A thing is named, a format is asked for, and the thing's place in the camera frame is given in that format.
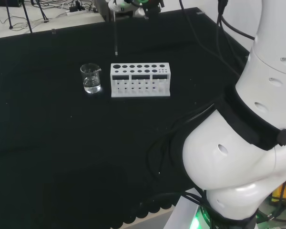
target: test tube rack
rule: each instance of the test tube rack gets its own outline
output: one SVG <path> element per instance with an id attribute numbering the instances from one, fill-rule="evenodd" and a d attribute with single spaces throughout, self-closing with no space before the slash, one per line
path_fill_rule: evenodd
<path id="1" fill-rule="evenodd" d="M 169 63 L 112 63 L 111 97 L 170 96 Z"/>

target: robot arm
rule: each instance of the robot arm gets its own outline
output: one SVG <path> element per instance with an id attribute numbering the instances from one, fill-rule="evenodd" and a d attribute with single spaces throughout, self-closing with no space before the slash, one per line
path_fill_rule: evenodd
<path id="1" fill-rule="evenodd" d="M 263 0 L 262 16 L 236 91 L 272 126 L 286 128 L 286 0 Z M 216 110 L 186 139 L 185 169 L 222 216 L 242 220 L 286 181 L 286 146 L 245 141 Z"/>
<path id="2" fill-rule="evenodd" d="M 108 7 L 113 12 L 133 11 L 134 17 L 148 17 L 148 11 L 159 13 L 164 7 L 162 0 L 106 0 Z"/>

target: black tablecloth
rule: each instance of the black tablecloth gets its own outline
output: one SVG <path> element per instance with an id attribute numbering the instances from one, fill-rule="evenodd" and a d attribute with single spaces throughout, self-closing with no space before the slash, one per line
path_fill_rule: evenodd
<path id="1" fill-rule="evenodd" d="M 215 24 L 199 11 L 188 13 L 215 51 Z M 146 169 L 146 149 L 237 77 L 199 47 L 180 11 L 119 21 L 118 40 L 116 58 L 107 22 L 0 39 L 0 229 L 118 227 L 143 199 L 192 187 L 182 147 L 194 125 L 176 136 L 175 166 L 166 159 L 160 181 Z M 220 43 L 233 64 L 222 34 Z M 103 71 L 94 95 L 82 86 L 87 62 Z M 171 97 L 112 99 L 113 62 L 169 62 Z M 150 160 L 156 171 L 159 149 Z"/>

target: water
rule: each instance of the water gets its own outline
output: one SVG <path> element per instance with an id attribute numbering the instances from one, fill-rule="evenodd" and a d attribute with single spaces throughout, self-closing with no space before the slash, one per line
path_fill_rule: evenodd
<path id="1" fill-rule="evenodd" d="M 95 76 L 88 76 L 84 79 L 84 89 L 88 93 L 97 93 L 101 89 L 100 80 Z"/>

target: white floor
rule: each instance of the white floor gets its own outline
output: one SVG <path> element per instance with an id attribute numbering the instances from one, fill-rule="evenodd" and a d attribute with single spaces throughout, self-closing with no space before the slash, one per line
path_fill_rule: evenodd
<path id="1" fill-rule="evenodd" d="M 43 10 L 47 18 L 51 18 L 48 23 L 44 23 L 41 15 L 41 11 L 39 8 L 33 7 L 31 3 L 25 2 L 25 6 L 28 12 L 28 17 L 31 21 L 32 31 L 33 32 L 39 32 L 39 31 L 47 31 L 51 29 L 60 29 L 60 28 L 66 28 L 71 26 L 78 26 L 78 25 L 85 25 L 85 24 L 92 24 L 104 21 L 102 16 L 99 13 L 93 13 L 92 11 L 84 14 L 74 15 L 74 16 L 67 16 L 66 15 L 66 9 L 58 9 L 58 8 L 51 8 Z M 17 17 L 24 17 L 25 14 L 23 11 L 23 7 L 10 7 L 10 16 L 17 16 Z M 0 20 L 4 22 L 8 18 L 7 11 L 5 7 L 0 7 Z M 14 26 L 14 30 L 19 31 L 13 31 L 10 30 L 10 24 L 9 20 L 6 20 L 4 24 L 0 22 L 0 37 L 8 37 L 8 36 L 14 36 L 24 33 L 29 33 L 30 30 L 27 27 L 26 19 L 22 18 L 11 18 L 12 25 L 23 22 L 23 24 L 17 24 Z"/>

